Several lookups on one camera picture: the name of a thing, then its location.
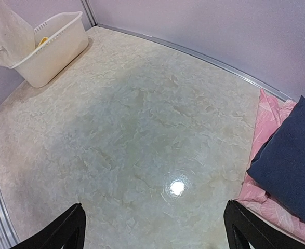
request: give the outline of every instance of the pink cloth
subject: pink cloth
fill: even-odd
[[[266,96],[261,90],[248,167],[261,146],[288,117],[295,105],[294,101],[287,100],[279,107],[277,98]],[[247,173],[238,202],[282,230],[305,241],[305,223],[280,206]]]

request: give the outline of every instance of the white fabric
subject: white fabric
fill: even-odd
[[[33,28],[0,0],[0,65],[11,67],[34,49]]]

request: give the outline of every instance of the beige marble surface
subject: beige marble surface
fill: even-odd
[[[179,51],[95,27],[52,83],[0,107],[0,187],[21,240],[75,202],[85,248],[228,248],[259,89]]]

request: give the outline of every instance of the yellow item in basket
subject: yellow item in basket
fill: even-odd
[[[44,37],[44,38],[40,41],[40,43],[38,44],[38,47],[39,47],[40,45],[42,45],[43,43],[47,42],[47,41],[48,41],[48,37]]]

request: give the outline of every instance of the gray wall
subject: gray wall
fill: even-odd
[[[100,24],[211,56],[305,96],[305,0],[90,0]]]
[[[60,12],[83,11],[80,0],[5,0],[5,2],[33,27]],[[85,29],[91,27],[84,11],[83,24]],[[0,67],[0,104],[22,82],[23,78],[15,70]]]

